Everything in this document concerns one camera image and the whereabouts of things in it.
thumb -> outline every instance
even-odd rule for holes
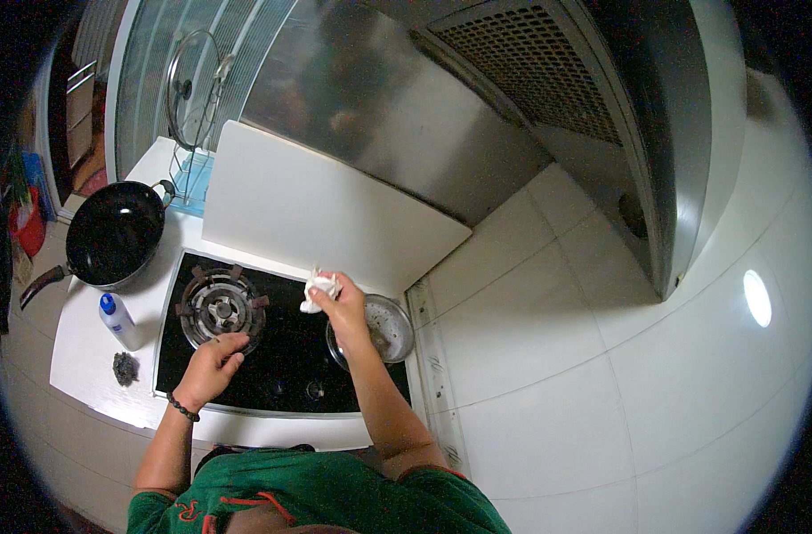
[[[240,369],[240,364],[242,364],[244,359],[245,356],[242,354],[242,352],[237,352],[230,355],[230,358],[228,358],[225,363],[222,364],[221,371],[228,375],[228,379],[230,379],[234,376],[234,373],[237,372],[237,369]]]
[[[311,297],[311,300],[314,301],[314,303],[317,306],[323,308],[323,311],[326,312],[326,315],[334,311],[335,302],[328,295],[326,295],[325,291],[320,291],[319,289],[312,287],[307,291],[307,294],[308,296]]]

person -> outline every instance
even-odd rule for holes
[[[335,276],[343,286],[336,300],[310,294],[343,348],[382,472],[353,454],[263,448],[205,458],[190,484],[192,420],[241,368],[237,351],[248,342],[221,334],[190,359],[145,451],[128,532],[509,532],[477,486],[448,468],[371,343],[364,293]]]

blue bottle cap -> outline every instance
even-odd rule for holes
[[[106,315],[115,313],[115,301],[111,294],[103,293],[103,296],[100,297],[100,308]]]

plastic bottle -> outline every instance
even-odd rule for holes
[[[139,349],[136,323],[124,306],[121,297],[114,293],[103,293],[100,297],[100,319],[118,341],[131,352]]]

hand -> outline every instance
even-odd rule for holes
[[[228,387],[245,357],[236,351],[248,342],[248,335],[231,333],[220,334],[199,346],[174,389],[174,398],[188,411],[197,413]]]
[[[316,288],[308,293],[311,300],[329,316],[337,345],[343,348],[344,355],[348,357],[355,348],[370,343],[368,324],[364,319],[364,291],[342,272],[321,272],[319,275],[330,277],[332,274],[343,287],[336,301]]]

